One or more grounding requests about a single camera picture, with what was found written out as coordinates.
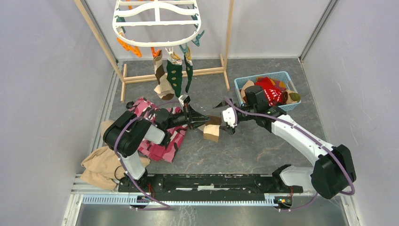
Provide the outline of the tan brown striped sock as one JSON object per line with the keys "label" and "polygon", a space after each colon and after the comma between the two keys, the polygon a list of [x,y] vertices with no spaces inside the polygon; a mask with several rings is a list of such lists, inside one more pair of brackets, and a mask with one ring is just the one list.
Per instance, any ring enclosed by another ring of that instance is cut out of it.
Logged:
{"label": "tan brown striped sock", "polygon": [[167,75],[163,67],[162,51],[160,50],[157,56],[153,58],[154,63],[154,74],[158,85],[155,87],[154,91],[157,93],[158,97],[162,100],[171,100],[175,92],[167,80]]}
{"label": "tan brown striped sock", "polygon": [[207,121],[204,125],[198,127],[203,132],[203,138],[218,143],[220,125],[222,123],[220,116],[208,116],[211,120]]}

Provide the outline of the green sock with yellow cuff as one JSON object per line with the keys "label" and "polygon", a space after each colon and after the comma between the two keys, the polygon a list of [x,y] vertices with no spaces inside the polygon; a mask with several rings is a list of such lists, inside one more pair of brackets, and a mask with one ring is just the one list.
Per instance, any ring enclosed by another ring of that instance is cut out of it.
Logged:
{"label": "green sock with yellow cuff", "polygon": [[167,80],[172,86],[175,96],[180,97],[182,91],[183,65],[180,57],[174,53],[173,61],[167,58]]}

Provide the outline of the white clothespin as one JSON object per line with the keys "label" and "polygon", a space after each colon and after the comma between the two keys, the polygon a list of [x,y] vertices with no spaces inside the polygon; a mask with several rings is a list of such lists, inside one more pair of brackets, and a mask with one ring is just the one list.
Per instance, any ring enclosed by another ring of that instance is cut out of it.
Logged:
{"label": "white clothespin", "polygon": [[174,49],[173,49],[173,47],[165,47],[165,50],[168,53],[169,61],[173,61],[173,59],[174,59]]}

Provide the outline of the white clip hanger frame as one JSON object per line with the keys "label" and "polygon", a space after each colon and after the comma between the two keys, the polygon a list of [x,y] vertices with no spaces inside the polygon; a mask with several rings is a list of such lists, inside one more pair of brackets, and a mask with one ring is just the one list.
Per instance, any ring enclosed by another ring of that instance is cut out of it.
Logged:
{"label": "white clip hanger frame", "polygon": [[[154,20],[127,22],[128,17],[136,16],[147,10],[154,10]],[[160,10],[166,9],[178,15],[190,16],[192,20],[161,20]],[[172,47],[185,44],[193,40],[197,34],[201,33],[201,18],[198,4],[195,0],[154,0],[154,1],[116,1],[114,19],[112,21],[113,30],[117,38],[126,42],[128,45],[137,47]],[[158,42],[139,42],[129,40],[125,37],[125,27],[135,26],[170,26],[170,25],[188,25],[192,24],[196,30],[190,36],[176,41],[158,41]]]}

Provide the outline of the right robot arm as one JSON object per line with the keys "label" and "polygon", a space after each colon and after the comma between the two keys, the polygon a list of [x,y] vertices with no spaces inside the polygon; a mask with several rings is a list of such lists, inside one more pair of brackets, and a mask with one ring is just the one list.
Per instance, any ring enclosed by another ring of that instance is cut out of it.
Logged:
{"label": "right robot arm", "polygon": [[349,148],[332,145],[313,135],[295,122],[279,106],[270,105],[260,86],[246,89],[247,102],[236,106],[228,97],[217,105],[221,111],[221,129],[234,134],[239,123],[254,120],[270,133],[284,139],[298,150],[311,164],[311,168],[286,165],[276,170],[272,187],[284,192],[290,186],[309,188],[325,199],[337,194],[354,195],[356,172]]}

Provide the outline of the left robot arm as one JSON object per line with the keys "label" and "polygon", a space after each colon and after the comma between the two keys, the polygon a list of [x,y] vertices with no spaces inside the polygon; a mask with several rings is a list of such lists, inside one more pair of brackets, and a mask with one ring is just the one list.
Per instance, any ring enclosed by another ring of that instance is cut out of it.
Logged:
{"label": "left robot arm", "polygon": [[130,179],[130,186],[137,192],[148,186],[148,179],[143,176],[146,169],[138,154],[142,141],[166,147],[175,138],[169,129],[180,126],[196,129],[211,121],[210,117],[200,114],[190,105],[176,113],[165,108],[147,113],[149,118],[125,111],[103,134],[103,141],[116,153],[124,174]]}

